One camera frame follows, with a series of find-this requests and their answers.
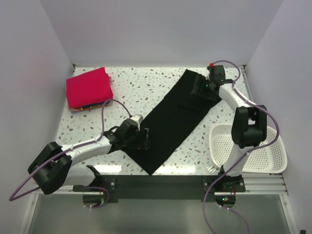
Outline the black t shirt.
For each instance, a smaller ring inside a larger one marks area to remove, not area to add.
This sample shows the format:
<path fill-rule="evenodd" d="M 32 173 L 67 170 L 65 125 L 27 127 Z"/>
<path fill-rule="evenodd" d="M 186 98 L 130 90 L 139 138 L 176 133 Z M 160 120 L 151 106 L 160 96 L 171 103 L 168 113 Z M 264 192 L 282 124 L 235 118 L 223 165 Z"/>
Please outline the black t shirt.
<path fill-rule="evenodd" d="M 205 100 L 191 94 L 198 73 L 186 70 L 162 101 L 141 125 L 149 129 L 148 150 L 122 151 L 152 175 L 192 133 L 195 127 L 221 100 Z"/>

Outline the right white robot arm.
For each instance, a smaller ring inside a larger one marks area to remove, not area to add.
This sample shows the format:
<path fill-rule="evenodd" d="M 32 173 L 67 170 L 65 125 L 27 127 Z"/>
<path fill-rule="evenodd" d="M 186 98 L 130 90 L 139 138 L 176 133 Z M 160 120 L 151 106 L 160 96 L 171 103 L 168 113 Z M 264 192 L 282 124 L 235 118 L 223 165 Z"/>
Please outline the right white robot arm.
<path fill-rule="evenodd" d="M 248 104 L 247 97 L 236 89 L 234 80 L 227 79 L 224 67 L 211 63 L 207 77 L 195 78 L 191 94 L 204 100 L 225 101 L 234 111 L 231 128 L 233 147 L 227 161 L 222 165 L 225 175 L 217 179 L 220 190 L 227 192 L 234 186 L 233 177 L 242 174 L 249 150 L 259 146 L 267 136 L 267 114 L 254 103 Z"/>

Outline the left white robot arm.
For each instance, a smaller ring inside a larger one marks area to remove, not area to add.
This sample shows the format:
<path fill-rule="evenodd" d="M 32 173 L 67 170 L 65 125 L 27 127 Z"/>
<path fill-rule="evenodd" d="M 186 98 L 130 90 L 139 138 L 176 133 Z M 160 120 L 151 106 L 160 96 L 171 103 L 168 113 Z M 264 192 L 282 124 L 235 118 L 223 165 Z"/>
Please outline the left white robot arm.
<path fill-rule="evenodd" d="M 92 140 L 67 145 L 48 143 L 31 163 L 28 173 L 46 195 L 66 185 L 82 185 L 89 191 L 96 191 L 101 179 L 92 169 L 79 178 L 80 174 L 73 170 L 76 164 L 123 148 L 148 150 L 149 147 L 149 129 L 142 126 L 139 116 L 132 116 Z"/>

